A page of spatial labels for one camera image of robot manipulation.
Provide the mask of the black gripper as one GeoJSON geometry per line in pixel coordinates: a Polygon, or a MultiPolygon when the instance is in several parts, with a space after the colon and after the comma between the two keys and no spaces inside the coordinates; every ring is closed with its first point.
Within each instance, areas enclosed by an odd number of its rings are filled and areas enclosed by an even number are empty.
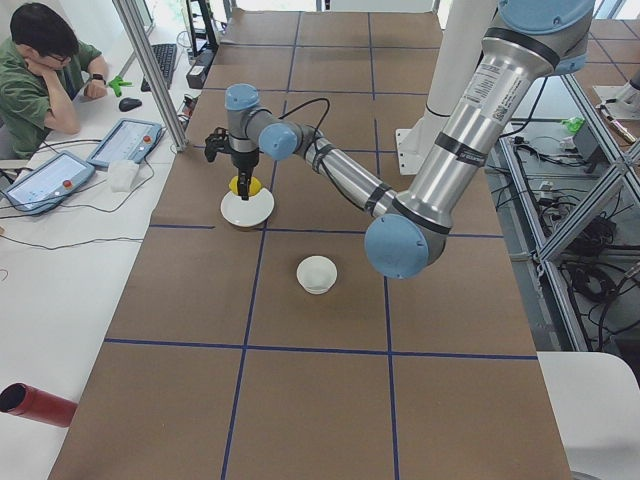
{"type": "Polygon", "coordinates": [[[232,163],[238,170],[237,192],[244,201],[248,201],[250,185],[254,168],[259,163],[259,150],[254,149],[247,152],[237,150],[232,151],[232,163]]]}

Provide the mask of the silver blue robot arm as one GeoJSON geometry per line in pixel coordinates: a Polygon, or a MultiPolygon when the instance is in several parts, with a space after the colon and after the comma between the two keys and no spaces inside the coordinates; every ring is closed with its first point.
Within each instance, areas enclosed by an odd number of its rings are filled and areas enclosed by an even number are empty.
{"type": "Polygon", "coordinates": [[[206,157],[230,154],[240,197],[247,200],[260,154],[275,161],[300,156],[373,217],[364,244],[375,270],[389,278],[413,277],[442,254],[454,207],[531,84],[584,65],[593,9],[591,1],[498,2],[482,38],[481,62],[411,185],[400,193],[318,129],[272,115],[250,84],[226,89],[226,135],[221,146],[207,145],[206,157]]]}

